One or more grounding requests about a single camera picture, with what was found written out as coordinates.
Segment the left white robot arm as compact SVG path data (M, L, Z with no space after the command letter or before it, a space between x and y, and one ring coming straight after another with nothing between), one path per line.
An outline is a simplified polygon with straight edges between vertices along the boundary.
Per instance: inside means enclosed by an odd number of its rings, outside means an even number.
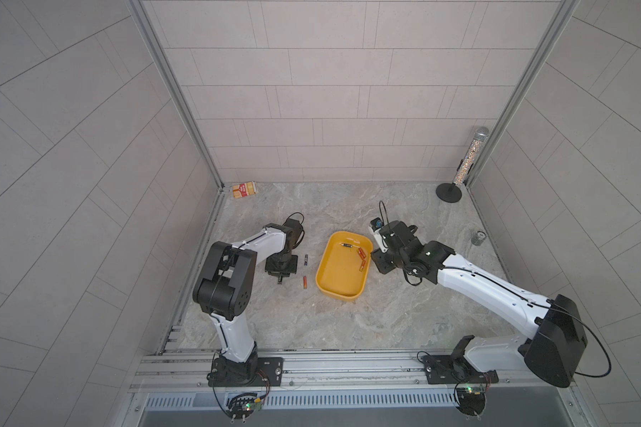
M297 272L293 254L304 239L304 215L293 213L283 224L270 223L254 236L235 243L215 242L207 253L192 300L209 316L221 343L215 360L217 378L244 384L256 377L256 342L245 309L253 293L256 266L279 281Z

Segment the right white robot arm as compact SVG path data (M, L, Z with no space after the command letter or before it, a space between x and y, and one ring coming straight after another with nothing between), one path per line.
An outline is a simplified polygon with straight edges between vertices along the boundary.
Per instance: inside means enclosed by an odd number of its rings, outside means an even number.
M572 299L548 298L519 288L438 241L422 244L415 225L376 218L370 229L379 245L371 259L381 274L400 270L411 286L429 281L456 291L517 331L514 336L496 338L470 334L447 356L426 354L420 362L429 384L492 384L500 370L527 370L558 388L573 382L593 331Z

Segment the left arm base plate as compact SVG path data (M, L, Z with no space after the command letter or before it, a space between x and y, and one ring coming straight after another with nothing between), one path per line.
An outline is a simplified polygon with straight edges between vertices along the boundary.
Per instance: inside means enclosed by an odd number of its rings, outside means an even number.
M219 355L208 374L210 387L260 387L280 386L283 358L260 358L254 355L238 363Z

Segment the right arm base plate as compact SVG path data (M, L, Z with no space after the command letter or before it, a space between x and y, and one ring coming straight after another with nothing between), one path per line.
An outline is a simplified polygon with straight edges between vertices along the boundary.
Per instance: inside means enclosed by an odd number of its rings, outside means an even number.
M499 382L496 371L480 372L473 368L463 357L454 358L451 355L432 355L418 352L418 362L423 365L427 383L441 384L482 384L489 386Z

